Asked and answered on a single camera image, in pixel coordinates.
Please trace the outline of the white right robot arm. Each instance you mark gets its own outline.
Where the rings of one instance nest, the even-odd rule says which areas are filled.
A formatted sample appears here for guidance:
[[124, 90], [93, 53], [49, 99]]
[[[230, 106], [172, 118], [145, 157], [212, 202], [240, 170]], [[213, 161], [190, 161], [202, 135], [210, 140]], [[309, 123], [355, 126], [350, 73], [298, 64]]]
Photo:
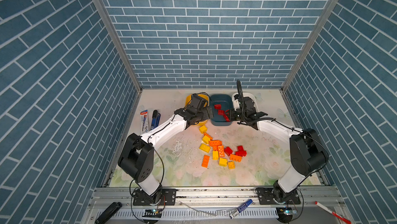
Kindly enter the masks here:
[[225, 119], [268, 133], [289, 144], [291, 165], [274, 183], [272, 194], [278, 204], [290, 201], [296, 195], [297, 187], [328, 163], [328, 152], [317, 132], [311, 128], [303, 130], [288, 126], [264, 112], [258, 112], [253, 95], [241, 89], [233, 94], [232, 100], [233, 108], [225, 111]]

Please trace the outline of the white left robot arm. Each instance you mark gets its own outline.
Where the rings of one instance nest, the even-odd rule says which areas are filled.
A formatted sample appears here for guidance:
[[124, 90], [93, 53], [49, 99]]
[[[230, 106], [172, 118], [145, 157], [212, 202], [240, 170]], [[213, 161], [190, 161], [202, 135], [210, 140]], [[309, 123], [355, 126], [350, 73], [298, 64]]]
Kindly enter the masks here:
[[162, 185], [153, 174], [157, 149], [176, 134], [214, 117], [209, 99], [204, 93], [192, 94], [188, 103], [174, 111], [172, 117], [155, 129], [137, 135], [129, 135], [118, 159], [118, 166], [132, 177], [140, 187], [139, 197], [148, 205], [160, 203]]

